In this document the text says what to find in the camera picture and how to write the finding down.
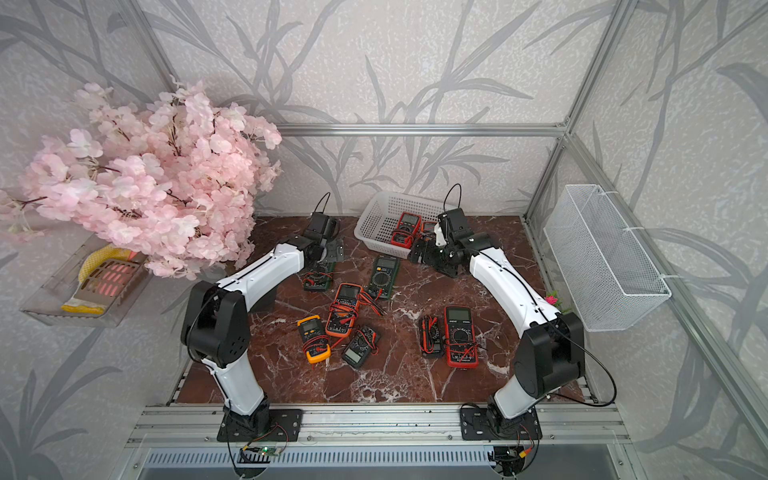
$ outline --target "wallpaper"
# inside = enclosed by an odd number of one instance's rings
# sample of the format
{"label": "wallpaper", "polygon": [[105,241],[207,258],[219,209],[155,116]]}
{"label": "wallpaper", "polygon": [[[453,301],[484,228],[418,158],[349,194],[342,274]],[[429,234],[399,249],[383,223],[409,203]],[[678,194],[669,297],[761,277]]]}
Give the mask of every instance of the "wallpaper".
{"label": "wallpaper", "polygon": [[[768,392],[768,2],[648,6],[633,13],[576,132]],[[535,227],[566,183],[584,181],[574,166],[558,168]],[[768,459],[666,305],[589,343],[618,381],[649,478],[768,478]]]}
{"label": "wallpaper", "polygon": [[[276,123],[562,122],[614,7],[614,0],[140,3],[181,79],[203,78],[214,101],[235,101]],[[123,28],[119,18],[111,28]],[[329,211],[354,214],[379,189],[442,199],[445,184],[461,181],[468,213],[521,213],[522,192],[535,188],[553,143],[287,138],[270,156],[286,173],[263,197],[262,212],[306,213],[330,190]]]}
{"label": "wallpaper", "polygon": [[[41,135],[87,122],[72,101],[83,82],[137,103],[162,89],[131,33],[108,33],[114,12],[93,0],[0,4],[1,188],[13,190]],[[89,233],[28,218],[48,235],[0,240],[0,478],[107,478],[141,410],[170,398],[186,363],[177,298],[191,282],[152,279],[115,329],[45,326],[18,308]]]}
{"label": "wallpaper", "polygon": [[[258,198],[262,214],[304,214],[330,190],[336,202],[329,203],[328,211],[360,215],[381,190],[442,201],[459,182],[467,214],[519,215],[525,212],[554,147],[554,138],[548,137],[305,137],[300,141],[284,138],[283,144],[295,144],[299,156],[312,149],[327,169],[322,177],[315,175],[292,150],[278,148],[270,158],[280,159],[284,174],[272,192]],[[421,161],[411,162],[406,153],[411,147],[428,153]]]}

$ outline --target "multimeter display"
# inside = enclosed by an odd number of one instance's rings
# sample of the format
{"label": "multimeter display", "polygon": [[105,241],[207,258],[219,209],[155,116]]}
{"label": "multimeter display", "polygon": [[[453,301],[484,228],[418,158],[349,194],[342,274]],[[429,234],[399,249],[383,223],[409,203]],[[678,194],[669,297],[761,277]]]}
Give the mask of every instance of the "multimeter display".
{"label": "multimeter display", "polygon": [[402,221],[405,223],[412,223],[413,225],[416,225],[416,223],[419,221],[419,217],[411,214],[403,214]]}
{"label": "multimeter display", "polygon": [[360,287],[357,285],[342,284],[339,288],[338,297],[357,300],[357,294],[360,293]]}
{"label": "multimeter display", "polygon": [[355,325],[360,300],[357,296],[362,291],[360,285],[342,283],[336,292],[336,298],[331,303],[326,333],[330,336],[346,338],[350,329]]}
{"label": "multimeter display", "polygon": [[452,320],[472,320],[472,318],[469,315],[469,310],[464,309],[445,309],[445,314],[448,316],[448,321]]}
{"label": "multimeter display", "polygon": [[347,350],[344,352],[344,356],[350,360],[352,360],[352,363],[358,363],[360,359],[362,358],[360,355],[355,353],[354,350]]}
{"label": "multimeter display", "polygon": [[383,268],[395,268],[397,266],[397,260],[381,257],[379,260],[379,266]]}
{"label": "multimeter display", "polygon": [[399,265],[400,259],[397,257],[381,256],[373,261],[371,281],[366,288],[373,299],[389,300],[392,297]]}
{"label": "multimeter display", "polygon": [[471,310],[466,306],[445,308],[445,346],[448,365],[474,369],[478,365],[478,348]]}

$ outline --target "pink artificial flowers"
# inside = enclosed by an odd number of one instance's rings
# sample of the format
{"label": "pink artificial flowers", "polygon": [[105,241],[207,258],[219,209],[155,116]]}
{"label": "pink artificial flowers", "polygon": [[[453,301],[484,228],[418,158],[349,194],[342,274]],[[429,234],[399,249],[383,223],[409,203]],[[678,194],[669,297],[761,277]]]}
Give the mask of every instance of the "pink artificial flowers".
{"label": "pink artificial flowers", "polygon": [[41,233],[23,220],[34,204],[43,217],[146,253],[158,276],[193,279],[215,262],[244,265],[253,252],[253,197],[281,172],[256,146],[281,142],[275,125],[235,103],[214,107],[202,82],[161,93],[142,112],[113,108],[110,92],[86,84],[75,95],[105,139],[82,129],[68,143],[43,137],[45,148],[19,182],[30,200],[0,190],[0,220],[16,220],[9,231],[22,225],[16,235],[34,238]]}

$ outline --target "red multimeter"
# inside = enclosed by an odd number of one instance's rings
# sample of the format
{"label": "red multimeter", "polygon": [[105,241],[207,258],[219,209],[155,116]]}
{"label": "red multimeter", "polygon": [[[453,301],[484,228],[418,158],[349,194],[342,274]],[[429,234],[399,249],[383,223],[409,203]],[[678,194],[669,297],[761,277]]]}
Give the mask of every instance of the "red multimeter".
{"label": "red multimeter", "polygon": [[389,242],[398,247],[411,248],[413,237],[419,233],[421,225],[422,218],[419,215],[403,212],[397,222],[397,228],[392,231],[392,239]]}
{"label": "red multimeter", "polygon": [[362,291],[360,285],[342,283],[336,291],[336,298],[331,303],[326,333],[330,336],[346,338],[355,325],[360,306],[358,295]]}
{"label": "red multimeter", "polygon": [[474,369],[478,365],[475,324],[469,307],[449,305],[445,308],[445,350],[448,366]]}

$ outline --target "black multimeter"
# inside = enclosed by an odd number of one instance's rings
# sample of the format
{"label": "black multimeter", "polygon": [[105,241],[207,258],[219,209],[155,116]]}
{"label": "black multimeter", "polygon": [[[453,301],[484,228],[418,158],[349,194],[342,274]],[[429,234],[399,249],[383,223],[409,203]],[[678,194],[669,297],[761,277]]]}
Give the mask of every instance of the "black multimeter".
{"label": "black multimeter", "polygon": [[306,292],[326,292],[333,283],[335,267],[336,262],[318,262],[301,277],[301,286]]}
{"label": "black multimeter", "polygon": [[358,369],[371,353],[379,351],[376,343],[379,341],[379,334],[374,332],[369,326],[361,326],[355,332],[355,336],[349,345],[344,349],[341,357],[351,367]]}

